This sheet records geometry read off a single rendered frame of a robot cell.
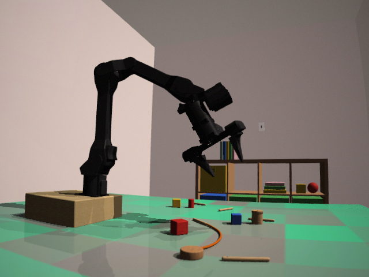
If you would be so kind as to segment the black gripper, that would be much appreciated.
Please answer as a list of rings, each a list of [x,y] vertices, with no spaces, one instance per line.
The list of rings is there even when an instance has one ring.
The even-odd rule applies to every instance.
[[[202,151],[230,136],[230,143],[240,161],[243,162],[240,137],[243,134],[242,131],[246,129],[242,121],[234,120],[233,122],[229,123],[229,125],[225,126],[225,131],[220,132],[214,122],[215,121],[210,116],[210,114],[204,115],[203,117],[198,118],[196,121],[194,121],[192,123],[192,128],[196,131],[201,145],[191,147],[182,153],[182,158],[184,162],[194,162],[195,164],[203,168],[212,177],[215,177],[215,174],[209,163],[207,162],[206,156],[202,155]],[[218,138],[215,140],[216,137]]]

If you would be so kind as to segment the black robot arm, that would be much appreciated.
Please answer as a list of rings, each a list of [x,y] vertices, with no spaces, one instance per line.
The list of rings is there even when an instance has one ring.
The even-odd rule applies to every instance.
[[[130,75],[148,80],[168,91],[185,104],[179,104],[178,113],[186,112],[191,124],[208,115],[203,102],[215,112],[233,103],[228,90],[217,83],[208,90],[196,86],[187,78],[165,74],[133,57],[98,64],[94,69],[97,88],[96,132],[88,160],[80,166],[83,191],[79,196],[102,197],[107,194],[107,175],[118,160],[118,147],[111,143],[111,120],[113,95],[118,82]]]

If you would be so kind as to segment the brown wooden disc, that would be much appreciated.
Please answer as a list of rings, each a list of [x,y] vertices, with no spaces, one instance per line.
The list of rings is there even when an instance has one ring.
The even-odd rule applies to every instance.
[[[180,257],[185,260],[200,260],[204,257],[204,249],[200,246],[183,246],[180,248]]]

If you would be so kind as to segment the blue block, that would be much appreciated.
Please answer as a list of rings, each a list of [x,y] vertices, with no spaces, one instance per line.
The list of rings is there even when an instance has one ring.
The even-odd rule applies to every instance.
[[[242,224],[242,215],[232,213],[231,214],[231,223],[232,223],[232,225]]]

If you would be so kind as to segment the light brown wooden cylinder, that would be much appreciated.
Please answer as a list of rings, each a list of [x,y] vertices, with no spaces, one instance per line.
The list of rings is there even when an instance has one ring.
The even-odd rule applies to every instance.
[[[263,224],[263,211],[259,209],[253,209],[251,212],[252,224]]]

